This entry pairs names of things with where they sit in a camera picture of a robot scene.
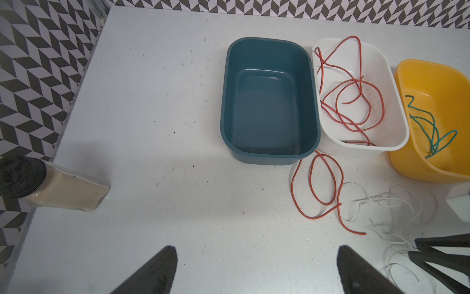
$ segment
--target cable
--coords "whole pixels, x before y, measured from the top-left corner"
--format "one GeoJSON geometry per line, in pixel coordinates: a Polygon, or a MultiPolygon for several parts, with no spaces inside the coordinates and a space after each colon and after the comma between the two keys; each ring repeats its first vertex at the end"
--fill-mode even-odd
{"type": "MultiPolygon", "coordinates": [[[[390,255],[390,257],[388,258],[388,262],[386,263],[386,265],[382,268],[382,269],[385,269],[385,273],[386,273],[387,278],[392,283],[394,283],[397,287],[399,287],[397,285],[393,275],[392,275],[392,268],[394,266],[398,265],[398,266],[403,267],[404,269],[406,269],[409,273],[411,273],[411,275],[413,275],[416,278],[416,280],[419,282],[420,280],[419,280],[418,276],[410,268],[408,268],[404,264],[401,264],[401,263],[398,263],[398,262],[392,262],[392,258],[397,254],[405,256],[407,258],[407,253],[411,248],[412,248],[412,250],[413,249],[417,250],[416,247],[413,244],[411,244],[405,237],[403,237],[399,234],[392,233],[393,227],[394,227],[394,223],[393,223],[393,214],[394,214],[393,212],[394,211],[392,210],[392,208],[400,206],[402,204],[407,204],[410,207],[410,209],[412,211],[412,214],[413,214],[413,217],[406,223],[405,232],[407,234],[410,224],[412,224],[419,216],[421,216],[421,218],[422,218],[420,225],[424,225],[424,224],[430,222],[432,219],[434,219],[434,217],[437,213],[437,210],[439,208],[435,196],[433,194],[431,194],[433,199],[434,199],[434,202],[435,202],[433,213],[431,214],[430,218],[427,221],[424,221],[423,220],[424,207],[423,207],[422,203],[420,202],[419,198],[415,197],[414,193],[411,190],[405,188],[401,183],[393,182],[389,186],[389,191],[388,192],[380,193],[380,194],[374,195],[374,196],[370,196],[367,193],[366,189],[363,186],[359,185],[359,184],[352,183],[352,182],[345,182],[345,183],[343,183],[343,186],[345,186],[346,184],[353,184],[353,185],[359,186],[364,191],[364,194],[365,194],[366,197],[362,198],[362,199],[351,200],[351,202],[358,202],[359,203],[357,215],[351,220],[346,220],[346,219],[344,219],[344,220],[349,221],[349,222],[356,221],[359,217],[359,214],[360,214],[360,207],[362,205],[369,204],[369,203],[372,203],[372,202],[376,202],[378,205],[380,205],[382,207],[389,208],[389,211],[391,212],[392,223],[391,223],[391,229],[389,231],[384,231],[384,230],[380,229],[379,228],[380,224],[377,225],[371,219],[368,219],[370,221],[370,223],[372,224],[372,226],[375,228],[374,232],[387,245],[388,248],[390,248],[391,250],[394,251],[390,255]],[[406,201],[404,199],[399,198],[400,195],[396,193],[397,190],[406,191],[407,194],[409,195],[409,197],[412,200],[414,200],[416,203],[418,203],[419,211],[417,213],[415,213],[415,208],[412,205],[412,203],[414,204],[414,202],[409,202],[410,200],[408,200],[408,199],[407,199],[408,201],[406,201]],[[397,204],[397,205],[391,205],[390,200],[397,200],[397,201],[400,201],[400,203],[397,204]],[[391,241],[391,240],[388,240],[387,238],[398,238],[399,241],[391,241]],[[395,249],[394,247],[397,247],[397,246],[406,246],[406,249],[399,249],[399,248],[395,249]]],[[[429,280],[430,285],[432,287],[433,293],[436,294],[436,284],[434,282],[434,279],[431,276],[427,275],[426,273],[424,273],[424,275],[429,280]]]]}
{"type": "Polygon", "coordinates": [[[430,122],[428,119],[425,119],[425,118],[422,118],[422,117],[419,117],[419,116],[414,116],[414,115],[411,115],[410,113],[410,117],[412,120],[414,120],[418,125],[419,127],[421,128],[421,130],[423,131],[423,133],[426,135],[426,137],[428,138],[428,141],[429,141],[429,144],[431,145],[431,150],[430,150],[430,155],[424,157],[426,159],[428,158],[431,158],[432,156],[438,154],[439,152],[441,152],[444,148],[446,148],[447,146],[449,146],[450,143],[452,143],[452,141],[455,139],[455,137],[457,136],[457,134],[459,133],[457,130],[452,130],[450,132],[448,132],[447,134],[445,134],[444,136],[439,136],[439,130],[436,126],[436,120],[434,119],[434,116],[432,115],[432,113],[430,113],[429,111],[426,111],[426,110],[422,110],[422,109],[419,109],[417,107],[414,107],[414,106],[411,106],[411,104],[413,103],[413,101],[415,100],[415,97],[414,96],[411,96],[411,95],[405,95],[405,97],[411,97],[411,102],[408,104],[408,108],[412,108],[412,109],[415,109],[417,111],[421,111],[421,112],[424,112],[424,113],[427,113],[431,116],[432,118],[432,122],[430,122]],[[424,130],[424,127],[423,125],[417,120],[417,119],[422,119],[426,122],[428,122],[431,126],[432,126],[432,137],[429,137],[429,134],[424,130]],[[447,142],[446,145],[444,145],[444,147],[442,148],[439,148],[439,144],[447,137],[449,136],[450,134],[454,134],[454,136],[452,136],[452,138],[449,140],[449,142],[447,142]]]}
{"type": "Polygon", "coordinates": [[[335,122],[337,123],[340,123],[342,124],[343,126],[345,126],[348,130],[350,130],[351,132],[359,132],[361,133],[364,138],[366,139],[365,141],[343,141],[344,143],[351,143],[351,144],[367,144],[367,146],[377,146],[375,144],[373,144],[369,137],[366,135],[365,131],[367,130],[370,130],[374,127],[377,127],[384,119],[384,116],[385,116],[385,105],[384,105],[384,99],[382,97],[382,93],[380,92],[380,90],[374,86],[373,84],[369,83],[369,82],[366,82],[363,80],[364,76],[362,75],[362,47],[361,47],[361,42],[360,42],[360,39],[356,36],[350,36],[346,39],[344,39],[343,41],[341,41],[338,46],[336,46],[336,48],[330,53],[330,55],[328,55],[327,58],[323,59],[322,57],[322,54],[321,54],[321,50],[319,47],[315,48],[314,50],[314,53],[317,55],[317,57],[319,58],[320,60],[320,67],[318,68],[318,71],[317,73],[319,73],[321,71],[321,82],[320,82],[320,89],[319,89],[319,93],[321,94],[322,90],[323,90],[323,82],[324,82],[324,67],[325,65],[328,66],[328,67],[332,67],[332,68],[336,68],[336,69],[339,69],[343,72],[345,72],[349,77],[350,79],[348,80],[345,80],[344,82],[341,82],[339,85],[337,85],[335,88],[333,88],[333,90],[331,90],[330,92],[328,92],[324,97],[323,99],[321,100],[321,108],[328,114],[328,116],[330,116],[331,119],[333,119],[335,122]],[[357,42],[358,42],[358,46],[359,46],[359,79],[356,79],[354,78],[350,72],[348,72],[346,69],[340,67],[340,66],[337,66],[337,65],[334,65],[334,64],[329,64],[327,61],[330,59],[330,57],[333,56],[333,54],[338,50],[338,48],[344,43],[346,42],[348,39],[356,39],[357,42]],[[367,127],[367,128],[364,128],[362,129],[360,126],[361,125],[364,125],[368,119],[370,118],[370,115],[371,115],[371,112],[372,112],[372,106],[369,102],[369,100],[365,97],[364,93],[362,92],[362,84],[366,84],[366,85],[369,85],[371,86],[372,88],[374,88],[374,90],[377,91],[377,93],[379,94],[379,97],[380,97],[380,101],[381,101],[381,105],[382,105],[382,115],[380,117],[380,120],[374,124],[373,126],[371,127],[367,127]],[[343,86],[343,88],[339,91],[339,93],[337,94],[336,96],[336,100],[335,100],[335,108],[331,107],[330,105],[328,105],[326,102],[325,102],[325,99],[331,94],[333,93],[334,91],[336,91],[339,87],[341,87],[342,85],[344,84],[347,84],[345,86],[343,86]],[[341,93],[346,89],[348,88],[349,86],[352,86],[352,85],[355,85],[359,94],[357,95],[356,98],[352,99],[351,101],[349,102],[344,102],[343,104],[351,104],[353,102],[355,102],[356,100],[358,100],[359,98],[363,98],[363,100],[367,103],[368,105],[368,113],[367,113],[367,116],[366,118],[361,122],[361,123],[355,123],[353,122],[349,117],[345,116],[344,114],[340,113],[339,110],[338,110],[338,100],[339,100],[339,97],[341,95],[341,93]],[[336,119],[331,113],[330,111],[332,111],[337,117],[338,119],[336,119]]]}
{"type": "Polygon", "coordinates": [[[313,193],[313,196],[318,200],[318,202],[322,203],[323,205],[327,206],[331,203],[333,203],[335,200],[336,200],[336,205],[333,206],[332,208],[330,208],[327,212],[319,215],[319,216],[308,216],[306,215],[299,207],[296,199],[295,199],[295,196],[294,196],[294,180],[295,180],[295,177],[297,175],[297,172],[298,172],[298,169],[300,168],[300,165],[302,164],[302,159],[298,162],[298,166],[297,166],[297,169],[294,173],[294,176],[292,177],[292,181],[290,182],[290,193],[292,194],[292,199],[294,200],[294,204],[295,206],[297,207],[297,209],[299,210],[299,212],[306,218],[310,219],[310,220],[317,220],[319,218],[322,218],[324,217],[325,215],[327,215],[328,213],[330,213],[331,211],[337,209],[338,210],[338,218],[339,218],[339,222],[341,223],[341,225],[349,232],[351,233],[354,233],[354,234],[357,234],[357,235],[363,235],[365,236],[366,233],[364,232],[358,232],[358,231],[354,231],[354,230],[351,230],[349,229],[348,227],[346,227],[346,225],[343,223],[343,219],[341,217],[341,213],[339,211],[339,207],[341,206],[341,203],[339,202],[339,195],[341,193],[341,188],[343,187],[343,181],[344,181],[344,173],[343,173],[343,170],[341,168],[341,166],[339,165],[339,163],[333,158],[331,157],[330,155],[328,154],[322,154],[320,152],[318,152],[317,150],[315,150],[315,152],[317,153],[317,155],[313,158],[312,160],[312,165],[311,165],[311,168],[310,168],[310,177],[309,177],[309,183],[310,183],[310,189],[312,190],[312,193],[313,193]],[[321,200],[318,199],[318,197],[316,196],[315,192],[313,191],[313,186],[312,186],[312,169],[313,169],[313,165],[315,163],[315,160],[320,157],[323,162],[326,164],[326,166],[328,167],[328,170],[331,174],[331,177],[333,178],[333,183],[334,183],[334,186],[335,186],[335,191],[333,193],[333,197],[331,198],[331,201],[328,202],[328,203],[325,203],[325,202],[322,202],[321,200]],[[333,160],[336,164],[336,166],[338,166],[340,172],[341,172],[341,182],[339,184],[339,188],[337,190],[337,185],[336,185],[336,178],[335,178],[335,174],[333,173],[333,170],[331,169],[331,167],[329,166],[328,162],[326,161],[326,159],[324,157],[328,157],[330,158],[331,160],[333,160]]]}

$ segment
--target geometric patterned wall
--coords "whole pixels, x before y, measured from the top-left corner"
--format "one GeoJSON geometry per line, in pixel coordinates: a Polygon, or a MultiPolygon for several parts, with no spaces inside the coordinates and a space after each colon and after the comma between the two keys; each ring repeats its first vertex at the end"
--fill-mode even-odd
{"type": "Polygon", "coordinates": [[[470,0],[109,0],[111,5],[375,24],[470,28],[470,0]]]}
{"type": "MultiPolygon", "coordinates": [[[[0,0],[0,156],[52,157],[99,30],[83,0],[0,0]]],[[[0,284],[30,209],[0,198],[0,284]]]]}

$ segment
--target table surface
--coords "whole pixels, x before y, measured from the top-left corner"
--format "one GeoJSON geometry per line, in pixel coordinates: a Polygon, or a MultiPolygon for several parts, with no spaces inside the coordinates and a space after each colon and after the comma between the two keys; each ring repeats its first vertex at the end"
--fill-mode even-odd
{"type": "MultiPolygon", "coordinates": [[[[353,34],[379,48],[392,68],[415,58],[470,76],[470,30],[113,7],[54,161],[110,183],[111,190],[90,213],[38,208],[8,293],[110,293],[166,245],[178,252],[172,294],[342,293],[336,254],[343,244],[383,267],[387,246],[367,226],[367,218],[379,222],[383,211],[364,211],[350,225],[367,236],[348,233],[335,213],[308,220],[290,195],[295,165],[241,163],[219,131],[233,41],[290,40],[311,52],[320,38],[353,34]]],[[[415,237],[470,231],[444,202],[453,185],[407,179],[386,154],[336,159],[345,180],[371,195],[394,181],[424,202],[432,202],[432,191],[438,215],[416,228],[415,237]]],[[[307,166],[295,189],[314,215],[324,208],[311,196],[307,166]]],[[[331,179],[324,167],[314,181],[327,198],[331,179]]],[[[342,202],[363,197],[359,191],[345,188],[342,202]]],[[[407,293],[430,293],[426,279],[405,277],[399,284],[407,293]]]]}

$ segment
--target black lid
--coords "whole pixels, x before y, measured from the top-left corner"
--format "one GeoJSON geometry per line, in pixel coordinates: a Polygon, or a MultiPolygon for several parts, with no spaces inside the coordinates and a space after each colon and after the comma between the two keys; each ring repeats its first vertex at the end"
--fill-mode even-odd
{"type": "Polygon", "coordinates": [[[21,198],[33,193],[46,178],[46,165],[20,155],[0,159],[0,196],[21,198]]]}

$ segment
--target orange wire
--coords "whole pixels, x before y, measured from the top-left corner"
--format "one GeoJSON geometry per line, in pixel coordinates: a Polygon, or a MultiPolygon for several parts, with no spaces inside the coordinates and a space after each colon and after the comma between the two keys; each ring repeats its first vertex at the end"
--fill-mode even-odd
{"type": "MultiPolygon", "coordinates": [[[[361,43],[360,43],[360,39],[356,36],[351,36],[351,37],[348,37],[346,39],[344,39],[343,41],[341,41],[341,43],[339,43],[339,45],[330,53],[330,55],[328,55],[327,58],[323,59],[322,55],[321,55],[321,51],[320,51],[320,48],[317,47],[314,49],[314,52],[315,54],[317,55],[317,57],[320,59],[320,67],[317,71],[320,72],[321,70],[321,82],[320,82],[320,90],[319,90],[319,93],[321,94],[321,91],[323,90],[323,81],[324,81],[324,66],[329,66],[329,67],[333,67],[333,68],[337,68],[337,69],[340,69],[342,71],[344,71],[349,77],[350,79],[340,83],[339,85],[337,85],[333,90],[331,90],[328,94],[326,94],[324,96],[324,98],[321,100],[321,108],[330,116],[330,118],[332,118],[335,122],[337,123],[340,123],[342,125],[344,125],[348,130],[352,131],[352,132],[358,132],[358,133],[361,133],[365,138],[366,138],[366,141],[345,141],[345,143],[351,143],[351,144],[367,144],[367,145],[372,145],[372,146],[377,146],[375,144],[373,144],[370,140],[369,140],[369,137],[366,135],[366,133],[364,131],[367,131],[367,130],[370,130],[374,127],[377,127],[384,119],[384,116],[385,116],[385,105],[384,105],[384,98],[382,97],[382,93],[380,92],[380,90],[374,86],[373,84],[369,83],[369,82],[366,82],[364,80],[362,80],[364,78],[364,76],[362,75],[362,48],[361,48],[361,43]],[[333,54],[338,50],[338,48],[344,43],[346,42],[348,39],[356,39],[357,42],[358,42],[358,45],[359,45],[359,79],[355,79],[346,69],[340,67],[340,66],[337,66],[337,65],[334,65],[334,64],[329,64],[327,63],[328,59],[333,56],[333,54]],[[342,85],[346,84],[346,86],[343,86],[343,88],[339,91],[338,95],[336,96],[336,100],[335,100],[335,107],[331,107],[330,105],[328,105],[326,102],[325,102],[325,99],[326,97],[328,97],[331,93],[333,93],[334,91],[336,91],[339,87],[341,87],[342,85]],[[382,116],[380,117],[380,120],[374,124],[373,126],[371,127],[368,127],[368,128],[365,128],[365,129],[362,129],[360,126],[365,124],[367,122],[367,120],[370,118],[370,115],[371,115],[371,112],[372,112],[372,106],[369,102],[369,100],[365,97],[364,93],[362,92],[362,84],[366,84],[366,85],[369,85],[371,86],[372,88],[374,88],[374,90],[377,91],[377,93],[379,94],[379,97],[380,97],[380,101],[381,101],[381,104],[382,104],[382,116]],[[355,102],[357,99],[359,98],[363,98],[364,101],[367,103],[368,105],[368,113],[367,113],[367,116],[366,118],[361,122],[361,123],[355,123],[353,122],[353,120],[351,120],[349,117],[345,116],[344,114],[340,113],[339,110],[338,110],[338,100],[339,100],[339,97],[341,95],[341,93],[346,89],[348,88],[349,86],[351,85],[355,85],[359,91],[359,94],[357,95],[356,98],[352,99],[351,101],[349,102],[343,102],[343,104],[351,104],[353,102],[355,102]],[[338,116],[338,119],[336,119],[332,114],[331,112],[333,112],[335,115],[338,116]],[[355,129],[351,129],[349,127],[349,125],[351,126],[354,126],[356,128],[355,129]]],[[[317,220],[319,218],[322,218],[324,217],[325,215],[327,215],[328,213],[330,213],[331,211],[337,209],[338,210],[338,218],[339,218],[339,222],[341,223],[341,225],[346,229],[348,230],[349,232],[353,233],[353,234],[358,234],[358,235],[363,235],[365,236],[366,233],[364,232],[358,232],[358,231],[354,231],[354,230],[351,230],[349,229],[348,227],[346,227],[346,225],[344,224],[343,222],[343,219],[341,218],[341,212],[340,212],[340,209],[339,207],[341,206],[341,203],[339,202],[339,195],[341,194],[341,189],[343,187],[343,183],[344,183],[344,173],[343,173],[343,169],[341,168],[341,166],[339,165],[339,163],[333,158],[331,157],[330,155],[328,154],[322,154],[320,152],[318,152],[317,150],[315,150],[315,152],[317,153],[317,155],[313,158],[312,160],[312,165],[310,166],[310,176],[309,176],[309,184],[310,184],[310,190],[312,191],[312,194],[313,196],[315,197],[315,199],[317,199],[318,202],[320,202],[322,205],[325,205],[325,206],[328,206],[330,204],[332,204],[333,202],[335,202],[336,200],[336,205],[333,206],[332,208],[330,208],[327,212],[321,214],[321,215],[318,215],[318,216],[308,216],[306,215],[299,207],[299,205],[297,204],[297,201],[295,199],[295,196],[294,196],[294,180],[295,180],[295,177],[297,175],[297,172],[300,168],[300,165],[302,164],[302,159],[299,161],[298,163],[298,166],[297,166],[297,169],[294,173],[294,176],[292,177],[292,182],[290,183],[290,192],[292,194],[292,199],[294,200],[294,204],[295,206],[297,207],[297,209],[299,210],[299,212],[306,218],[308,219],[311,219],[311,220],[317,220]],[[323,202],[321,201],[317,195],[315,194],[315,191],[313,190],[313,185],[312,185],[312,172],[313,172],[313,166],[315,164],[315,161],[316,159],[320,157],[323,162],[326,164],[330,174],[331,174],[331,177],[333,178],[333,185],[334,185],[334,192],[333,192],[333,197],[331,198],[331,200],[329,202],[323,202]],[[340,184],[339,184],[339,187],[337,187],[337,181],[336,181],[336,178],[335,178],[335,174],[333,173],[333,170],[331,169],[331,167],[329,166],[328,162],[326,161],[325,157],[328,157],[329,159],[333,160],[335,162],[335,164],[338,166],[339,170],[341,171],[341,181],[340,181],[340,184]]]]}
{"type": "Polygon", "coordinates": [[[361,47],[361,43],[360,43],[360,39],[357,37],[357,36],[350,36],[346,39],[344,39],[343,41],[341,41],[338,46],[336,46],[336,48],[330,53],[330,55],[328,55],[328,57],[326,59],[323,59],[322,57],[322,54],[321,54],[321,51],[320,51],[320,48],[317,47],[314,49],[314,52],[315,54],[317,55],[317,57],[320,59],[320,67],[318,68],[318,72],[321,71],[321,82],[320,82],[320,90],[319,90],[319,93],[321,93],[322,89],[323,89],[323,81],[324,81],[324,66],[329,66],[329,67],[333,67],[333,68],[337,68],[337,69],[340,69],[342,71],[344,71],[349,77],[350,79],[349,80],[346,80],[342,83],[340,83],[338,86],[336,86],[333,90],[331,90],[328,94],[326,94],[324,96],[324,98],[321,100],[321,108],[328,114],[328,116],[330,116],[330,118],[332,118],[335,122],[337,123],[340,123],[342,125],[344,125],[348,130],[352,131],[352,132],[359,132],[361,133],[365,138],[366,138],[366,141],[345,141],[345,143],[365,143],[367,145],[372,145],[372,146],[376,146],[375,144],[371,143],[371,141],[369,140],[369,137],[364,133],[364,131],[367,131],[367,130],[370,130],[376,126],[378,126],[384,119],[384,116],[385,116],[385,107],[384,107],[384,99],[382,97],[382,93],[380,92],[380,90],[374,86],[373,84],[369,83],[369,82],[366,82],[366,81],[363,81],[362,78],[362,47],[361,47]],[[355,79],[351,74],[350,72],[348,72],[346,69],[340,67],[340,66],[337,66],[337,65],[334,65],[334,64],[329,64],[327,61],[330,57],[333,56],[333,54],[338,50],[338,48],[344,43],[346,42],[348,39],[356,39],[357,42],[358,42],[358,46],[359,46],[359,79],[355,79]],[[329,106],[328,104],[326,104],[325,102],[325,99],[331,94],[333,93],[334,91],[336,91],[340,86],[342,86],[343,84],[345,83],[348,83],[346,86],[343,86],[343,88],[339,91],[338,95],[336,96],[336,100],[335,100],[335,108],[329,106]],[[371,111],[372,111],[372,107],[371,107],[371,104],[370,102],[368,101],[368,99],[365,97],[364,93],[362,92],[362,84],[366,84],[366,85],[369,85],[371,87],[373,87],[379,94],[379,97],[380,97],[380,101],[381,101],[381,104],[382,104],[382,116],[380,118],[380,120],[373,126],[371,127],[368,127],[366,129],[361,129],[359,126],[360,125],[363,125],[365,124],[368,119],[370,118],[370,115],[371,115],[371,111]],[[351,104],[353,102],[355,102],[357,99],[359,99],[360,97],[362,97],[364,99],[364,101],[367,103],[368,105],[368,114],[366,116],[366,118],[361,122],[361,123],[354,123],[350,118],[348,118],[347,116],[341,114],[338,110],[338,100],[339,100],[339,97],[341,95],[341,93],[349,86],[351,85],[356,85],[358,91],[359,91],[359,94],[356,98],[352,99],[351,101],[349,102],[343,102],[343,104],[351,104]],[[333,117],[333,115],[329,112],[329,110],[332,111],[333,113],[335,113],[337,116],[338,116],[338,119],[336,119],[335,117],[333,117]],[[353,125],[354,127],[356,127],[357,130],[355,129],[351,129],[348,125],[353,125]]]}
{"type": "Polygon", "coordinates": [[[332,208],[330,208],[327,212],[321,214],[321,215],[318,215],[318,216],[308,216],[306,215],[299,207],[296,199],[295,199],[295,196],[294,196],[294,180],[295,180],[295,177],[297,175],[297,172],[298,172],[298,169],[300,168],[300,165],[302,164],[302,159],[298,162],[298,166],[297,166],[297,169],[295,170],[295,173],[294,173],[294,176],[292,177],[292,181],[290,182],[290,193],[292,194],[292,199],[294,200],[294,204],[295,206],[297,207],[297,209],[299,210],[299,212],[306,218],[310,219],[310,220],[317,220],[319,218],[322,218],[324,217],[325,215],[327,215],[328,213],[330,213],[331,211],[335,210],[335,209],[338,209],[338,217],[339,217],[339,221],[341,223],[341,225],[346,229],[348,230],[349,232],[351,233],[354,233],[354,234],[358,234],[358,235],[363,235],[365,236],[366,233],[364,232],[358,232],[358,231],[354,231],[354,230],[351,230],[349,229],[348,227],[346,227],[346,225],[343,223],[343,220],[341,219],[341,213],[339,211],[339,207],[341,206],[341,203],[339,202],[339,194],[341,193],[341,189],[343,187],[343,182],[344,182],[344,173],[343,173],[343,169],[341,168],[341,166],[339,165],[339,163],[333,158],[331,157],[330,155],[328,154],[322,154],[320,152],[318,152],[317,150],[315,150],[315,152],[317,153],[317,155],[313,158],[312,160],[312,166],[310,168],[310,178],[309,178],[309,183],[310,183],[310,189],[312,190],[312,193],[313,193],[313,196],[317,199],[318,202],[322,203],[323,205],[327,206],[327,205],[330,205],[331,203],[333,203],[335,200],[336,200],[336,205],[333,206],[332,208]],[[333,173],[333,170],[331,169],[331,167],[329,166],[328,162],[326,161],[326,159],[324,158],[324,156],[330,158],[331,160],[333,160],[336,164],[336,166],[338,166],[339,170],[341,171],[341,182],[340,182],[340,185],[339,185],[339,188],[338,190],[336,189],[337,186],[336,186],[336,178],[335,178],[335,174],[333,173]],[[313,191],[313,186],[312,186],[312,169],[313,169],[313,164],[315,163],[315,160],[320,157],[323,162],[325,162],[326,166],[328,167],[328,170],[330,171],[330,174],[331,174],[331,177],[333,178],[333,183],[334,183],[334,186],[335,186],[335,192],[333,193],[333,197],[331,199],[331,201],[329,203],[324,203],[322,202],[320,199],[318,199],[318,197],[315,195],[315,192],[313,191]]]}

